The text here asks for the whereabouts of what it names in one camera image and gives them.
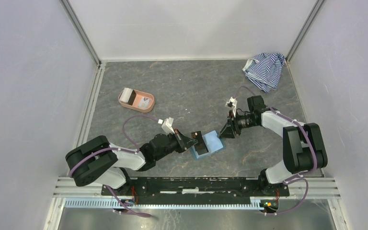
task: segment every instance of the orange tray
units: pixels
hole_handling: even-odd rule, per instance
[[[118,101],[119,103],[129,109],[133,109],[142,113],[148,113],[153,109],[154,106],[154,96],[150,93],[142,92],[139,90],[133,90],[136,93],[135,100],[132,105],[125,104],[120,101],[120,96],[122,92],[119,94]]]

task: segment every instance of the white wall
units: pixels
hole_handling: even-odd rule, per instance
[[[0,0],[0,230],[42,229],[94,72],[58,0]]]
[[[368,1],[326,1],[291,61],[352,229],[368,229]]]
[[[315,0],[70,0],[99,57],[287,54]]]

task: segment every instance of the black mounting plate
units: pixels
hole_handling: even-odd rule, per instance
[[[250,204],[251,196],[276,197],[276,189],[280,196],[290,195],[286,185],[261,190],[257,178],[250,177],[131,177],[130,182],[123,186],[125,188],[114,190],[116,195],[131,196],[132,190],[126,186],[134,186],[139,203],[143,205]],[[210,193],[195,194],[193,189]],[[111,193],[103,187],[101,195],[111,196]]]

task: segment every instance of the gray floor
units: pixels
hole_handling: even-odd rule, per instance
[[[279,88],[264,94],[244,76],[246,60],[213,61],[147,61],[107,63],[98,101],[92,119],[89,139],[106,135],[119,146],[134,148],[123,136],[123,122],[139,114],[123,108],[118,96],[124,87],[149,92],[156,104],[148,113],[160,119],[174,118],[173,127],[184,135],[221,130],[226,123],[228,100],[240,85],[247,85],[261,94],[267,105],[283,114],[305,121],[289,71],[283,68]],[[247,110],[242,89],[238,107]],[[126,125],[131,138],[139,144],[163,133],[160,125],[145,118],[134,118]],[[129,171],[130,176],[257,176],[264,168],[282,159],[282,139],[262,127],[244,129],[236,139],[224,140],[226,149],[196,161],[192,154],[173,153],[158,161],[146,172]]]
[[[281,200],[280,211],[295,201]],[[306,200],[298,209],[276,217],[254,210],[144,209],[151,218],[118,215],[109,209],[65,208],[60,230],[334,230],[326,200]]]

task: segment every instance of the folded cloth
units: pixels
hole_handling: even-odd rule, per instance
[[[247,79],[264,92],[276,90],[281,76],[281,69],[286,58],[280,53],[261,53],[247,60],[243,72]]]

